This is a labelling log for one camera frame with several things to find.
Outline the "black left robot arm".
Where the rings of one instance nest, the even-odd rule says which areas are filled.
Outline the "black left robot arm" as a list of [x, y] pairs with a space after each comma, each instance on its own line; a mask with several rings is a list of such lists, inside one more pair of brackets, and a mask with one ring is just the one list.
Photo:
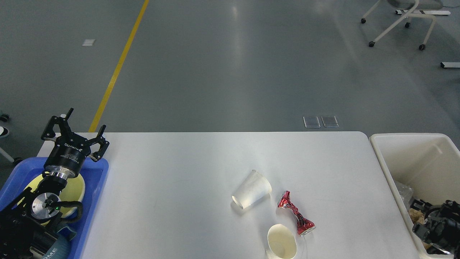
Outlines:
[[87, 139], [73, 132], [73, 112], [52, 116], [41, 139], [47, 158], [21, 161], [1, 189], [2, 259], [79, 259], [109, 165], [105, 125]]

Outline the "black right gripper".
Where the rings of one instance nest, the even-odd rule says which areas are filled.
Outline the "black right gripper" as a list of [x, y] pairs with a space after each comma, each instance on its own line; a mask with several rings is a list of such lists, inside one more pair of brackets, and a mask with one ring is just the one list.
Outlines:
[[426, 216], [426, 226], [416, 223], [412, 232], [424, 243], [450, 254], [459, 254], [459, 203], [447, 200], [442, 205], [433, 205], [421, 199], [414, 199], [411, 209]]

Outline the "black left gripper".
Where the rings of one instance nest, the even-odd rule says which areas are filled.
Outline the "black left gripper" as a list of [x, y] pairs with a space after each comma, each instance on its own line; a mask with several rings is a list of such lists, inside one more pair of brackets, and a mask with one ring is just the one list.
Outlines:
[[[54, 148], [44, 164], [44, 172], [50, 176], [62, 179], [76, 178], [82, 169], [86, 157], [97, 162], [104, 156], [110, 143], [105, 139], [106, 125], [102, 125], [97, 136], [92, 139], [74, 138], [74, 133], [68, 124], [73, 108], [64, 116], [52, 116], [41, 135], [41, 140], [54, 142]], [[58, 126], [60, 136], [56, 137], [55, 126]], [[91, 146], [98, 144], [99, 149], [91, 152]]]

